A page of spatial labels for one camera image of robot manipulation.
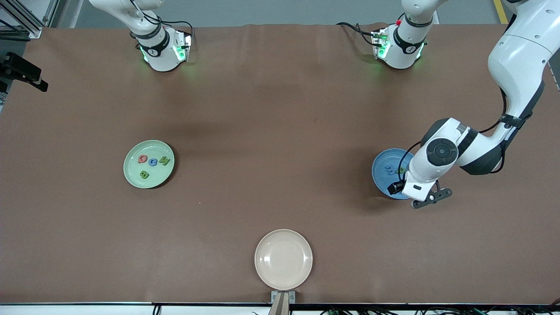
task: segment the white plate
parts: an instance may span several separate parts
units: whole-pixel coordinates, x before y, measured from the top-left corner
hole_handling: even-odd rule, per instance
[[[291,290],[304,283],[312,264],[313,254],[309,243],[292,230],[272,231],[256,247],[256,273],[264,283],[276,290]]]

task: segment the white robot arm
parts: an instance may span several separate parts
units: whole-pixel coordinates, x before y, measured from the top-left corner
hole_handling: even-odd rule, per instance
[[[432,125],[403,182],[389,187],[414,199],[415,208],[437,201],[441,193],[431,189],[454,164],[471,175],[489,174],[503,165],[506,149],[543,92],[544,67],[560,47],[560,1],[506,1],[516,16],[492,50],[488,68],[508,100],[507,110],[490,137],[453,118]]]
[[[426,35],[433,25],[433,13],[447,0],[403,0],[404,19],[374,36],[375,57],[390,67],[406,69],[420,57]]]
[[[162,24],[150,10],[164,0],[90,0],[124,23],[140,43],[144,60],[156,71],[170,71],[188,59],[191,35]]]

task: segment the blue plate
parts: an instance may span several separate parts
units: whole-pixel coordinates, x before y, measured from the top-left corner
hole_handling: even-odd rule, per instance
[[[399,174],[397,173],[397,168],[399,167],[399,162],[406,153],[403,149],[388,149],[385,150],[375,158],[374,164],[371,167],[371,175],[374,178],[375,185],[387,196],[394,199],[408,199],[407,196],[399,192],[397,194],[390,194],[387,187],[394,182],[399,181]],[[412,160],[414,155],[408,153],[401,164],[401,170],[406,170],[408,164]]]

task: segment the black bracket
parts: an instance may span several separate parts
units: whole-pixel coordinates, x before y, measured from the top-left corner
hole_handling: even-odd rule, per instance
[[[449,188],[442,188],[436,192],[434,191],[430,191],[430,193],[428,194],[428,197],[426,198],[426,201],[418,201],[418,200],[414,200],[411,204],[411,206],[414,209],[420,209],[422,207],[425,207],[427,205],[434,205],[440,201],[442,201],[443,199],[449,198],[453,195],[453,191],[451,191],[451,189]]]
[[[0,61],[0,77],[29,83],[42,92],[46,92],[49,87],[41,79],[41,68],[11,52],[6,53],[4,60]]]
[[[521,129],[523,124],[527,121],[527,119],[531,118],[533,114],[529,114],[525,119],[517,118],[512,115],[504,114],[500,117],[500,122],[506,124],[506,128],[515,127],[517,129]]]
[[[403,182],[394,182],[393,184],[387,187],[387,190],[389,191],[390,194],[397,194],[403,191],[403,189],[404,189]]]

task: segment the green led light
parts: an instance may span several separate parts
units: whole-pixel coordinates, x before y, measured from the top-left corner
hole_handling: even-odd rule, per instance
[[[179,61],[185,60],[185,53],[184,53],[183,48],[173,46],[173,51],[174,51],[175,54],[177,55],[177,59],[178,59]]]
[[[142,48],[142,46],[140,46],[140,51],[142,52],[142,55],[144,55],[144,61],[149,62],[148,57],[146,57],[146,53],[144,52],[144,49]]]
[[[418,54],[416,55],[416,59],[420,58],[420,55],[422,54],[422,48],[424,48],[424,44],[422,44],[418,49]]]
[[[387,40],[385,41],[385,44],[381,48],[379,48],[379,58],[385,58],[385,56],[387,56],[389,48],[391,48],[391,43]]]

